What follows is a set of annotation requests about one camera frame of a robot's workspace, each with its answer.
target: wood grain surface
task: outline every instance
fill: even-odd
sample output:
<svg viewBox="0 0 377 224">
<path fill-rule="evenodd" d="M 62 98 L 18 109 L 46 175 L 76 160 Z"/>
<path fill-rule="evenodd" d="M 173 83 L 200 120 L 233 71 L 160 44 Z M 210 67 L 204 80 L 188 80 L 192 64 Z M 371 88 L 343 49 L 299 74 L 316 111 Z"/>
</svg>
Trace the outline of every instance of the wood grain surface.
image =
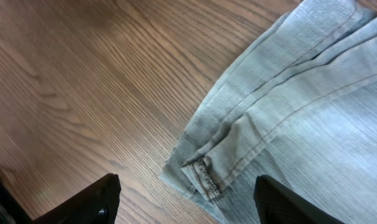
<svg viewBox="0 0 377 224">
<path fill-rule="evenodd" d="M 114 172 L 117 223 L 214 223 L 157 176 L 224 69 L 298 3 L 0 0 L 10 191 L 35 218 Z"/>
</svg>

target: denim fabric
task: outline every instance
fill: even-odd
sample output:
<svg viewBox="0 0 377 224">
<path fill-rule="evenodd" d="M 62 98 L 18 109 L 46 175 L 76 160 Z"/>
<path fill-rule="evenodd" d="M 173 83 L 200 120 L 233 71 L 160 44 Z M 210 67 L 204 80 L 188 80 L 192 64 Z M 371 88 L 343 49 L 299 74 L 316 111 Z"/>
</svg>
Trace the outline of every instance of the denim fabric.
<svg viewBox="0 0 377 224">
<path fill-rule="evenodd" d="M 282 16 L 223 73 L 160 178 L 221 223 L 258 222 L 263 174 L 344 222 L 377 223 L 375 16 L 349 0 Z"/>
</svg>

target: folded denim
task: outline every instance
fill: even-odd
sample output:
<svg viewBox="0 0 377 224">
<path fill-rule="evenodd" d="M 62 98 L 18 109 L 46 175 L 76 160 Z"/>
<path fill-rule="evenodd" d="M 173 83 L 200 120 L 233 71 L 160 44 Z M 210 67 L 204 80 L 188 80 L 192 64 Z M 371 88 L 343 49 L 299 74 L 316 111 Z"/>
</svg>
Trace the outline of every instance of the folded denim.
<svg viewBox="0 0 377 224">
<path fill-rule="evenodd" d="M 370 183 L 377 182 L 377 167 L 366 163 L 372 163 L 369 155 L 377 154 L 376 134 L 354 124 L 362 117 L 350 117 L 370 108 L 348 110 L 355 103 L 368 103 L 377 111 L 377 88 L 370 87 L 377 85 L 375 15 L 355 1 L 307 0 L 282 16 L 220 77 L 185 128 L 160 178 L 220 222 L 256 222 L 254 203 L 248 199 L 256 175 L 269 174 L 343 221 L 353 223 L 348 218 L 361 216 L 354 221 L 377 223 L 377 209 L 365 209 L 369 215 L 352 212 L 364 207 L 353 203 L 361 196 L 353 188 L 373 190 L 353 178 L 357 175 L 353 170 Z M 358 100 L 363 92 L 368 98 Z M 330 124 L 321 117 L 335 119 Z M 328 135 L 331 131 L 336 134 L 333 138 Z M 320 137 L 328 142 L 319 144 Z M 362 142 L 345 142 L 348 139 Z M 343 166 L 342 155 L 354 157 L 348 152 L 360 156 Z M 318 166 L 308 166 L 309 161 Z M 341 174 L 341 168 L 353 172 Z M 315 176 L 328 185 L 321 185 Z M 331 197 L 330 192 L 345 197 Z M 377 190 L 367 192 L 367 198 L 377 205 Z"/>
</svg>

